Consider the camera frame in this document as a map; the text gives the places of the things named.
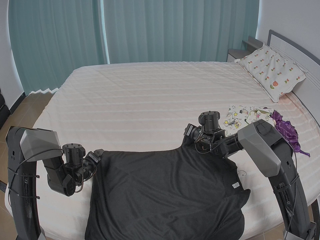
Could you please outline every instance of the wall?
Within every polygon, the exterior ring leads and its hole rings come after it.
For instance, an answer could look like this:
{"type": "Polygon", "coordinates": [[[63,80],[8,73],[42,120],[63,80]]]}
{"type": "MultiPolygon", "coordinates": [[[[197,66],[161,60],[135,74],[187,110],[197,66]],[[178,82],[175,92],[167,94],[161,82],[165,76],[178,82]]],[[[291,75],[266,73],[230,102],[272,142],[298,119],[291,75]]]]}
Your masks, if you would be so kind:
{"type": "Polygon", "coordinates": [[[269,30],[293,40],[320,58],[320,0],[260,0],[256,38],[267,43],[269,30]]]}
{"type": "Polygon", "coordinates": [[[11,51],[8,5],[9,0],[0,0],[0,89],[10,109],[23,93],[23,88],[11,51]]]}

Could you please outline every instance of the clothing label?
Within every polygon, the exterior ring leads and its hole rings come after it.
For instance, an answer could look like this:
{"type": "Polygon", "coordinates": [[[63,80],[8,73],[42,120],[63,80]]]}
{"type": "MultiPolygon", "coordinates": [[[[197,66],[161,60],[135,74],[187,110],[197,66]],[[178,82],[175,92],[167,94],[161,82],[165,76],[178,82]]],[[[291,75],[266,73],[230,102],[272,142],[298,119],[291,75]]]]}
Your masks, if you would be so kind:
{"type": "Polygon", "coordinates": [[[190,125],[189,130],[188,130],[188,132],[186,133],[186,135],[187,135],[187,136],[189,136],[189,134],[190,134],[190,132],[191,132],[192,128],[193,128],[193,125],[190,125]]]}
{"type": "Polygon", "coordinates": [[[236,183],[232,184],[232,186],[233,186],[233,188],[235,189],[235,188],[239,187],[240,184],[239,184],[239,182],[236,182],[236,183]]]}
{"type": "Polygon", "coordinates": [[[97,158],[95,158],[91,153],[89,153],[89,156],[97,163],[99,162],[97,158]]]}

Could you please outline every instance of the bed sheet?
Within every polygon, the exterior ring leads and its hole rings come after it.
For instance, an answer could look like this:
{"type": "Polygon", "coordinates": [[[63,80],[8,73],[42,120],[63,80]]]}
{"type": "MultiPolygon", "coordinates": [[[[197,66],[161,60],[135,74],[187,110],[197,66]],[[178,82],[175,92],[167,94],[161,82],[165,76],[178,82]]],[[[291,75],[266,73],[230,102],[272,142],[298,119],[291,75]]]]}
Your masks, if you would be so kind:
{"type": "MultiPolygon", "coordinates": [[[[203,111],[227,113],[230,103],[267,106],[290,120],[299,133],[298,172],[308,205],[320,193],[320,129],[298,98],[290,93],[273,103],[237,63],[145,62],[78,68],[54,94],[34,128],[57,131],[60,144],[80,143],[86,151],[170,150],[182,143],[188,123],[198,125],[203,111]]],[[[246,151],[230,157],[236,162],[244,189],[251,189],[242,208],[241,239],[282,222],[267,178],[246,151]]],[[[46,236],[84,239],[90,209],[91,180],[80,193],[66,197],[52,191],[46,170],[38,162],[38,214],[46,236]]]]}

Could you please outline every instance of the bed frame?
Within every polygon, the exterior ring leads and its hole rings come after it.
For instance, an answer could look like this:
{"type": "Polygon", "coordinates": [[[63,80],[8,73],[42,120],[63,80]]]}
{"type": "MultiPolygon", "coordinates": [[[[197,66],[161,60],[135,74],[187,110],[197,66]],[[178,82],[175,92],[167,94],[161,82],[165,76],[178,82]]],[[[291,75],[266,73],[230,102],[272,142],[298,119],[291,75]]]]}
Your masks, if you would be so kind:
{"type": "MultiPolygon", "coordinates": [[[[274,30],[269,30],[267,45],[282,57],[293,60],[304,71],[306,79],[297,83],[292,92],[320,126],[320,59],[274,30]]],[[[320,239],[319,204],[320,196],[311,205],[314,222],[316,223],[315,240],[320,239]]]]}

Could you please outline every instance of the purple garment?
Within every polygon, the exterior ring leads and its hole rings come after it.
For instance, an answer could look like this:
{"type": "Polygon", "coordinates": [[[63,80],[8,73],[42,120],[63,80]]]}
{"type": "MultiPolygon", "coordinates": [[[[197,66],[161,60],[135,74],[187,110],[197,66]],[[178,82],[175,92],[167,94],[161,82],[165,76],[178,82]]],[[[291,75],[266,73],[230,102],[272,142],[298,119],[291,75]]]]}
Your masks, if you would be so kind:
{"type": "Polygon", "coordinates": [[[298,142],[298,132],[293,125],[291,125],[290,121],[283,121],[282,115],[279,114],[276,110],[274,110],[273,114],[271,115],[276,122],[275,128],[278,130],[279,133],[282,134],[283,137],[287,139],[291,143],[294,148],[295,152],[299,152],[302,154],[307,155],[310,157],[309,153],[303,152],[300,148],[300,144],[298,142]]]}

